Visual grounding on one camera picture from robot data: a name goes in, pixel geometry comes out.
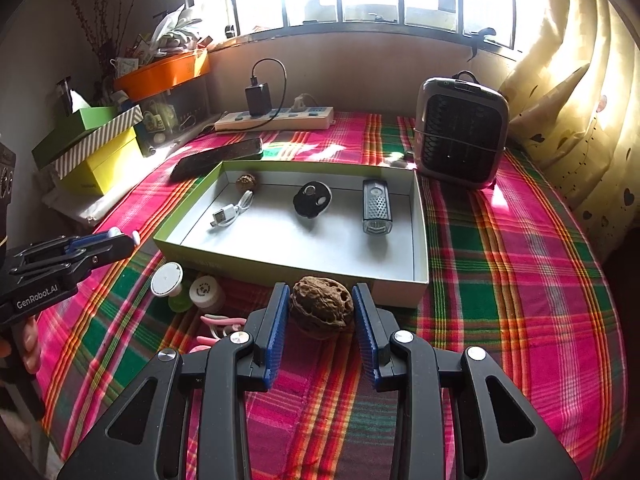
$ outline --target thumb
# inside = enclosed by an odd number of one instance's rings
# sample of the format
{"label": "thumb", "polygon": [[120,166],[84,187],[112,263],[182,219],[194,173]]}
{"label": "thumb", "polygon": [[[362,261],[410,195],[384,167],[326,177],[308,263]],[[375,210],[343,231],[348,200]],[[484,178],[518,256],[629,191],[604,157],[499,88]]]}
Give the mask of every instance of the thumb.
{"label": "thumb", "polygon": [[0,359],[8,357],[11,353],[11,345],[4,339],[0,339]]}

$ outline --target power strip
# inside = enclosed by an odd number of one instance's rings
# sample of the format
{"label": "power strip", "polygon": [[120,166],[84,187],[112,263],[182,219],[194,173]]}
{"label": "power strip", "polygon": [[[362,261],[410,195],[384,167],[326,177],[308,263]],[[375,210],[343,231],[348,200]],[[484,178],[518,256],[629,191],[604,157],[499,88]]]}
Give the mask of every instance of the power strip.
{"label": "power strip", "polygon": [[[246,130],[268,121],[276,113],[277,108],[269,114],[251,117],[249,112],[234,112],[220,118],[215,124],[216,130]],[[334,109],[331,106],[315,106],[302,111],[283,108],[277,117],[259,130],[327,130],[334,122]]]}

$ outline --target silver screw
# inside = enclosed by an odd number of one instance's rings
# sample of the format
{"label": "silver screw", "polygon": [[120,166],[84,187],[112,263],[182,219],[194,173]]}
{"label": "silver screw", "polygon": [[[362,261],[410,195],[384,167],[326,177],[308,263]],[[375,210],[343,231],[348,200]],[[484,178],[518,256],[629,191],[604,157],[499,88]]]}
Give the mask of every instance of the silver screw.
{"label": "silver screw", "polygon": [[163,363],[168,361],[173,361],[176,357],[178,357],[178,352],[176,352],[173,348],[165,348],[158,352],[158,359],[160,359]]}
{"label": "silver screw", "polygon": [[466,354],[474,361],[482,361],[486,357],[486,351],[479,346],[471,346],[467,349]]}
{"label": "silver screw", "polygon": [[399,343],[410,343],[411,341],[414,340],[414,335],[411,332],[408,332],[407,330],[398,330],[394,334],[394,337],[396,338],[396,341],[398,341]]}
{"label": "silver screw", "polygon": [[231,335],[231,342],[237,345],[241,345],[249,341],[249,335],[247,332],[233,332]]}

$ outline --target green shallow box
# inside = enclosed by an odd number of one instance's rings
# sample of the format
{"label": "green shallow box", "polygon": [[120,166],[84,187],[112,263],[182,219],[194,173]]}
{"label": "green shallow box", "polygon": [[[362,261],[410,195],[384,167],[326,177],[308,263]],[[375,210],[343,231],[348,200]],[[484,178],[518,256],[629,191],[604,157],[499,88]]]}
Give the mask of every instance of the green shallow box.
{"label": "green shallow box", "polygon": [[63,118],[56,127],[31,150],[39,170],[56,160],[86,134],[116,118],[115,107],[81,108]]}
{"label": "green shallow box", "polygon": [[[213,212],[236,204],[235,182],[259,182],[251,207],[226,228],[212,228]],[[362,229],[362,183],[388,183],[393,228]],[[317,180],[332,190],[317,218],[298,216],[292,199]],[[235,160],[223,162],[176,206],[154,240],[169,261],[215,276],[259,285],[293,285],[303,276],[333,278],[351,288],[369,285],[377,304],[416,308],[428,287],[426,228],[414,171],[354,164]]]}

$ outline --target white wall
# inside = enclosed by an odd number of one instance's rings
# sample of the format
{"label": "white wall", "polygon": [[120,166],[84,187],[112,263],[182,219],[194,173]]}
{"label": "white wall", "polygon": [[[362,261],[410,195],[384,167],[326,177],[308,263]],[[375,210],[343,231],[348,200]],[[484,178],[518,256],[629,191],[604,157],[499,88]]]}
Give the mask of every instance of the white wall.
{"label": "white wall", "polygon": [[[137,0],[126,41],[153,31],[162,10],[183,0]],[[9,247],[65,233],[68,224],[41,204],[31,150],[54,127],[51,96],[57,81],[70,75],[87,99],[100,71],[68,0],[27,0],[0,44],[0,140],[17,155]]]}
{"label": "white wall", "polygon": [[[210,54],[208,87],[212,110],[246,110],[244,88],[251,68],[275,57],[287,68],[286,105],[303,92],[337,110],[415,116],[418,88],[430,77],[471,70],[497,89],[515,65],[511,59],[446,41],[382,32],[331,32],[237,44]],[[268,82],[276,107],[282,96],[282,70],[266,61],[256,69]]]}

